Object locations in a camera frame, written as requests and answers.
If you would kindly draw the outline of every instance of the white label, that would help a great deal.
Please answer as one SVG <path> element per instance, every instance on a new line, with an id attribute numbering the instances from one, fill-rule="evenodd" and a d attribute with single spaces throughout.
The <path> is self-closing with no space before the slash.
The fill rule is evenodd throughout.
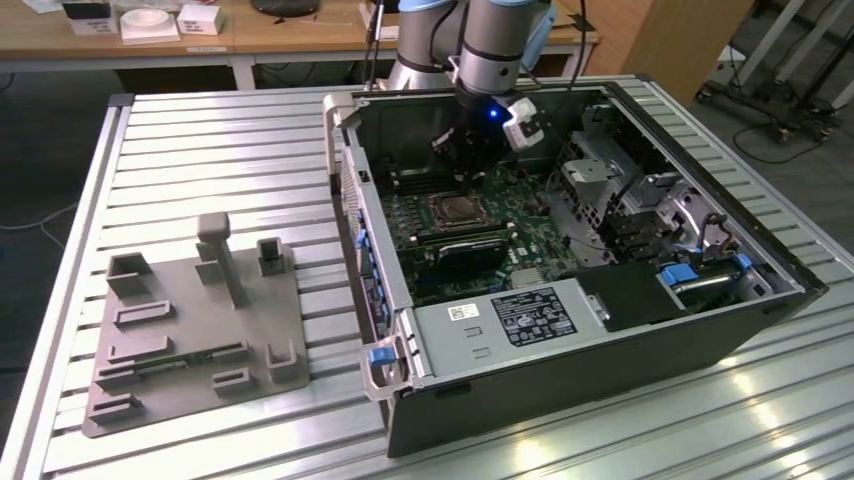
<path id="1" fill-rule="evenodd" d="M 224 52 L 226 47 L 187 47 L 190 53 Z"/>
<path id="2" fill-rule="evenodd" d="M 481 315 L 481 312 L 478 311 L 478 305 L 474 303 L 449 308 L 449 316 L 453 321 L 465 320 L 478 315 Z"/>

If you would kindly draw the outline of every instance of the white box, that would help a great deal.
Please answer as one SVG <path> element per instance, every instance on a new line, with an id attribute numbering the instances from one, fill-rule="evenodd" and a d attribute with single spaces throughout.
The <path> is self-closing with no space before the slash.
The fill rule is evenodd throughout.
<path id="1" fill-rule="evenodd" d="M 75 35 L 119 33 L 116 9 L 110 4 L 66 3 L 63 8 Z"/>
<path id="2" fill-rule="evenodd" d="M 122 15 L 122 43 L 176 42 L 182 39 L 175 26 L 175 17 L 163 10 L 138 8 Z"/>
<path id="3" fill-rule="evenodd" d="M 736 72 L 742 68 L 745 63 L 745 55 L 729 45 L 723 47 L 715 66 L 711 69 L 709 78 L 706 79 L 718 82 L 721 85 L 727 85 L 733 81 Z"/>
<path id="4" fill-rule="evenodd" d="M 182 33 L 219 35 L 223 28 L 223 14 L 215 5 L 184 5 L 178 16 L 178 28 Z"/>

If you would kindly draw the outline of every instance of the motherboard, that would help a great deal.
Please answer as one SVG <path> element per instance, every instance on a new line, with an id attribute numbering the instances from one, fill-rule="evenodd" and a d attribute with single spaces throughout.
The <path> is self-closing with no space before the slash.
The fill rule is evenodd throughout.
<path id="1" fill-rule="evenodd" d="M 417 306 L 554 281 L 578 268 L 549 216 L 549 183 L 547 174 L 499 167 L 469 193 L 383 198 Z"/>

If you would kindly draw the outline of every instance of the wooden cabinet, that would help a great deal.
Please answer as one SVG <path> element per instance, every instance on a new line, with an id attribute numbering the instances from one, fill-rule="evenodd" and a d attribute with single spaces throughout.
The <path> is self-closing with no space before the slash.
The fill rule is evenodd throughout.
<path id="1" fill-rule="evenodd" d="M 567 0 L 578 11 L 578 0 Z M 753 0 L 587 0 L 602 35 L 585 75 L 646 73 L 690 104 Z"/>

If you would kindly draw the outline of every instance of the wooden desk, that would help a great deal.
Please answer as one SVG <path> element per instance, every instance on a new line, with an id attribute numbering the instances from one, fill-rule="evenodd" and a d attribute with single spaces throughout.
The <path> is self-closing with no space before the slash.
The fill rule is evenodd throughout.
<path id="1" fill-rule="evenodd" d="M 279 24 L 248 0 L 219 0 L 216 5 L 226 14 L 220 35 L 183 35 L 179 42 L 124 46 L 119 35 L 74 35 L 63 12 L 38 15 L 20 0 L 0 0 L 0 73 L 227 65 L 238 89 L 254 90 L 256 64 L 363 58 L 358 0 L 322 0 L 317 15 Z M 589 35 L 591 45 L 598 41 Z M 579 42 L 574 27 L 554 29 L 549 37 L 543 54 L 567 55 L 565 75 L 579 64 Z M 382 42 L 379 58 L 394 59 L 395 48 L 397 42 Z"/>
<path id="2" fill-rule="evenodd" d="M 234 0 L 216 3 L 226 14 L 219 35 L 183 35 L 179 42 L 124 45 L 120 35 L 75 35 L 64 12 L 36 14 L 20 0 L 0 1 L 0 59 L 175 56 L 234 51 Z"/>

